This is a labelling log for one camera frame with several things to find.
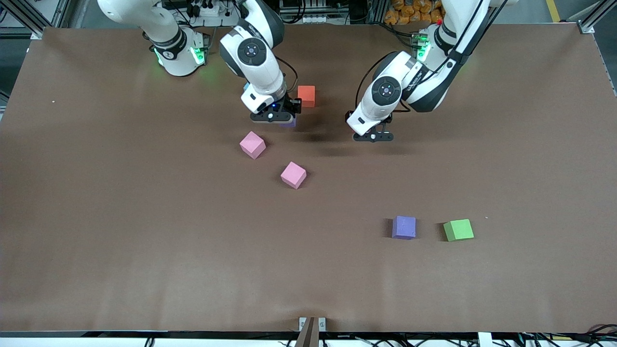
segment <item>green led light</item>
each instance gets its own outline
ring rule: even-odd
[[[159,52],[157,52],[156,48],[154,49],[154,53],[156,53],[156,58],[158,58],[158,59],[159,59],[159,65],[163,65],[162,60],[160,60],[160,55],[159,55]]]
[[[193,54],[193,58],[195,58],[195,62],[197,64],[201,65],[205,62],[204,53],[201,51],[201,49],[195,49],[191,47],[191,53]]]
[[[427,42],[426,46],[418,50],[418,60],[424,62],[428,56],[428,51],[431,50],[431,43]]]

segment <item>orange bag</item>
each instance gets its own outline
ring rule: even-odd
[[[399,24],[408,24],[409,23],[409,17],[405,17],[400,15],[399,16]]]
[[[443,20],[441,17],[441,11],[438,9],[434,9],[431,11],[431,23],[437,23],[439,20]]]
[[[403,8],[400,10],[400,14],[406,17],[411,17],[414,12],[416,11],[413,9],[413,6],[409,5],[403,6]]]
[[[416,11],[412,14],[412,16],[409,18],[409,22],[418,22],[420,20],[420,12]]]
[[[398,11],[405,5],[405,0],[390,0],[390,3],[392,4],[392,7]]]
[[[433,2],[431,0],[420,0],[420,12],[430,13],[433,9]]]
[[[388,10],[384,16],[384,23],[394,25],[399,21],[399,11]]]

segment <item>foam block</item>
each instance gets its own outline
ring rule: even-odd
[[[315,86],[298,86],[298,98],[302,107],[315,107]]]
[[[257,159],[259,154],[266,149],[266,142],[254,132],[250,132],[240,141],[240,147],[242,147],[242,150],[248,154],[249,157]]]
[[[445,235],[448,241],[459,241],[473,238],[473,230],[469,219],[453,220],[444,224]]]
[[[287,123],[287,124],[279,124],[279,126],[281,128],[295,128],[296,127],[296,120],[297,120],[297,116],[294,117],[294,120],[291,123]]]
[[[289,165],[287,165],[283,173],[281,173],[281,178],[283,182],[292,186],[294,189],[298,189],[302,181],[307,178],[307,171],[295,162],[289,162]]]
[[[392,221],[392,238],[411,240],[416,237],[416,218],[398,215]]]

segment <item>table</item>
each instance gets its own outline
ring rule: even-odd
[[[574,24],[494,25],[392,143],[344,123],[379,27],[289,26],[317,106],[256,125],[215,46],[168,75],[137,30],[49,28],[2,120],[2,330],[583,332],[617,320],[617,100]],[[291,78],[292,74],[282,66]],[[238,143],[253,130],[256,161]],[[299,190],[278,175],[308,170]],[[391,219],[418,238],[389,238]],[[445,241],[471,220],[475,239]]]

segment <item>floor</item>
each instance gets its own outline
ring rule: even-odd
[[[553,0],[519,0],[515,6],[505,7],[495,23],[553,22],[547,3]],[[554,0],[558,16],[567,19],[595,0]],[[108,19],[96,0],[80,0],[70,22],[73,28],[130,28]],[[617,7],[595,27],[595,38],[605,60],[609,75],[617,78]],[[29,40],[0,40],[0,90],[8,93],[17,79],[26,55]]]

